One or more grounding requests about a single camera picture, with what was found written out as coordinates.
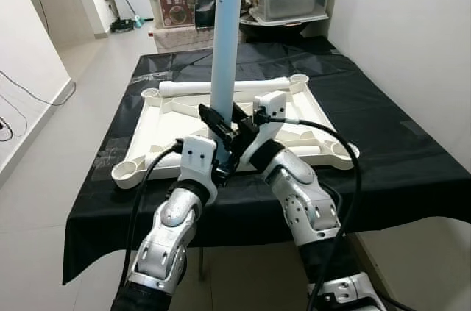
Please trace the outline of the black round basin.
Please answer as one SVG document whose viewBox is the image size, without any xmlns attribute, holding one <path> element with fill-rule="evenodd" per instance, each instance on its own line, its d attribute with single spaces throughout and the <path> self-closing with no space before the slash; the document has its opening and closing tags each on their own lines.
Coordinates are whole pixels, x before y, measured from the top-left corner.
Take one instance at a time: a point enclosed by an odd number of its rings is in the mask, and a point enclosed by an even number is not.
<svg viewBox="0 0 471 311">
<path fill-rule="evenodd" d="M 302 31 L 310 23 L 326 20 L 328 14 L 304 15 L 296 18 L 266 21 L 256 19 L 243 12 L 239 19 L 239 29 L 246 41 L 280 41 L 300 38 Z"/>
</svg>

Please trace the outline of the black tablecloth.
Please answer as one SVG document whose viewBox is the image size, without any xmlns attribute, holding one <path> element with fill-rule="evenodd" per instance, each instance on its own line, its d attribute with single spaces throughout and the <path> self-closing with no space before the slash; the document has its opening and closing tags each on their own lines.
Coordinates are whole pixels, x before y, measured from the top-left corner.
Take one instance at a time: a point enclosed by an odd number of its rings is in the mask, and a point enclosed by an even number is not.
<svg viewBox="0 0 471 311">
<path fill-rule="evenodd" d="M 209 80 L 210 50 L 174 54 L 174 80 Z M 309 76 L 309 89 L 334 129 L 364 151 L 363 196 L 348 232 L 386 229 L 428 217 L 470 221 L 468 170 L 325 37 L 239 46 L 236 79 L 292 74 Z M 112 137 L 132 137 L 144 106 L 141 92 L 157 84 L 129 79 L 99 149 Z M 66 220 L 62 284 L 127 244 L 134 190 L 119 189 L 114 181 L 91 181 L 91 167 Z M 239 174 L 221 189 L 208 216 L 199 220 L 192 246 L 265 245 L 286 243 L 290 237 L 269 187 L 255 174 Z"/>
</svg>

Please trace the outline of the clear plastic film piece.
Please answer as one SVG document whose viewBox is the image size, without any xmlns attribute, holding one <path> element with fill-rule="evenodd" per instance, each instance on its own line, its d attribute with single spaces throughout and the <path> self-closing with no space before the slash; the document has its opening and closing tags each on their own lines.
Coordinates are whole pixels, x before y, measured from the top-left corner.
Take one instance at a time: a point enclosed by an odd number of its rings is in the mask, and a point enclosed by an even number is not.
<svg viewBox="0 0 471 311">
<path fill-rule="evenodd" d="M 177 73 L 174 67 L 176 59 L 177 55 L 174 53 L 141 56 L 132 72 L 131 83 L 173 80 Z"/>
</svg>

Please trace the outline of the white plastic children table top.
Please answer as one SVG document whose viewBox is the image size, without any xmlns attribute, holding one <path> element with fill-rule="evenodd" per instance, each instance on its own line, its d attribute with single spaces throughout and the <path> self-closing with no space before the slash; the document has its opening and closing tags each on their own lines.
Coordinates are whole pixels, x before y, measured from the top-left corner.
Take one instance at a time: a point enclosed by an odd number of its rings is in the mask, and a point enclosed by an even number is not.
<svg viewBox="0 0 471 311">
<path fill-rule="evenodd" d="M 294 74 L 287 79 L 291 86 L 286 90 L 286 117 L 332 127 L 329 117 L 309 89 L 308 76 Z M 261 95 L 266 93 L 233 93 L 233 100 L 249 112 L 255 97 Z M 141 98 L 144 108 L 139 113 L 127 157 L 112 170 L 113 181 L 120 189 L 138 186 L 144 179 L 148 165 L 179 137 L 208 136 L 208 127 L 199 119 L 198 106 L 208 103 L 210 95 L 162 97 L 158 95 L 156 87 L 142 90 Z M 313 127 L 289 124 L 280 127 L 275 140 L 287 149 L 289 146 L 306 144 L 339 143 L 330 134 Z"/>
</svg>

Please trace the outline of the beige cloth covered bench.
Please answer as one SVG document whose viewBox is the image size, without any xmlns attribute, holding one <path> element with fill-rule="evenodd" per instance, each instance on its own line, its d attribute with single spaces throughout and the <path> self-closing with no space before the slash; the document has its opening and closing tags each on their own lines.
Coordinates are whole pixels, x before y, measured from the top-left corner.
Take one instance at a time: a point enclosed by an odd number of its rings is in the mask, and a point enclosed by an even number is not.
<svg viewBox="0 0 471 311">
<path fill-rule="evenodd" d="M 158 53 L 180 52 L 212 48 L 214 29 L 195 26 L 176 28 L 154 28 L 149 35 L 154 40 Z"/>
</svg>

